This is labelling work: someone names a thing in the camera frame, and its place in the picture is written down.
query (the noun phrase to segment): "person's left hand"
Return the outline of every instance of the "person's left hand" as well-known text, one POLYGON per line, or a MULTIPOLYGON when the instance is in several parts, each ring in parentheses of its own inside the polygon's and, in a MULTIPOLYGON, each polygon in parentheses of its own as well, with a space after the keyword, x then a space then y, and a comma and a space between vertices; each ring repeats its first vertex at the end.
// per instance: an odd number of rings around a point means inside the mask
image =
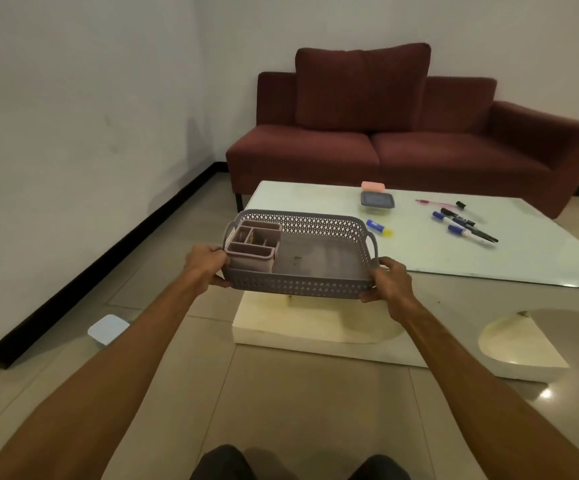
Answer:
POLYGON ((210 285, 229 288, 231 283, 216 274, 229 263, 230 257, 218 246, 197 245, 185 258, 181 279, 189 284, 196 294, 205 293, 210 285))

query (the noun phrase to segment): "pink eraser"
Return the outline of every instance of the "pink eraser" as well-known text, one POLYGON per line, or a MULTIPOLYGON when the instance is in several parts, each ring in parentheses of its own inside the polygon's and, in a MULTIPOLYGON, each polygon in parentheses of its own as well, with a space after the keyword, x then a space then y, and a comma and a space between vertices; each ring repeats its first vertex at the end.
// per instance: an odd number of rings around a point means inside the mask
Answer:
POLYGON ((385 184, 379 184, 378 182, 363 182, 360 185, 362 190, 365 192, 382 192, 385 190, 385 184))

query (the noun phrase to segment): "couch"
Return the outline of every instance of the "couch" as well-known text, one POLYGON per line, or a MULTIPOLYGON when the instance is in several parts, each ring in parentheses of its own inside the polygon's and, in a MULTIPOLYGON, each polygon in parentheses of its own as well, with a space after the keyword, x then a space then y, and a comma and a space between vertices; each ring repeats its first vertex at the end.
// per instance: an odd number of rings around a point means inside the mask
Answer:
POLYGON ((555 218, 579 185, 579 121, 428 76, 431 49, 303 48, 258 77, 256 127, 226 153, 237 207, 262 180, 509 196, 555 218))

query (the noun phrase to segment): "basket handle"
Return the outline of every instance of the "basket handle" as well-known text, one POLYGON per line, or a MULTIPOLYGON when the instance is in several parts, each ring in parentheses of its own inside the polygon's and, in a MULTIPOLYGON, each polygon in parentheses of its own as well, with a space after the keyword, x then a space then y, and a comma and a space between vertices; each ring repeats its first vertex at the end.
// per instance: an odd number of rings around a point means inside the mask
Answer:
POLYGON ((376 236, 373 232, 368 232, 368 234, 372 244, 374 244, 374 259, 378 259, 378 242, 376 241, 376 236))
POLYGON ((227 227, 225 227, 225 233, 223 234, 223 246, 222 246, 222 250, 225 250, 225 245, 228 242, 228 237, 230 236, 230 233, 237 228, 237 223, 236 222, 230 222, 228 224, 227 227))

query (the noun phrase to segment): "tiled floor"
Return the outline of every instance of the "tiled floor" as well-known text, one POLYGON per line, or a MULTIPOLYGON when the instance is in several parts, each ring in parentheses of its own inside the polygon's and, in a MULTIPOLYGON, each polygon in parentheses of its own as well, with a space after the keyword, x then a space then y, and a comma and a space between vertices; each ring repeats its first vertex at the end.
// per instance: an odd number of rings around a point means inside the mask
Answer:
MULTIPOLYGON (((133 320, 180 271, 194 242, 219 243, 235 215, 217 175, 9 370, 0 371, 0 448, 98 350, 87 328, 133 320)), ((579 198, 558 222, 579 238, 579 198)), ((105 477, 186 479, 199 456, 232 443, 262 480, 339 479, 384 453, 413 479, 485 478, 427 369, 235 346, 241 292, 212 289, 189 311, 105 477)), ((509 381, 579 446, 579 315, 538 314, 576 366, 545 385, 509 381)))

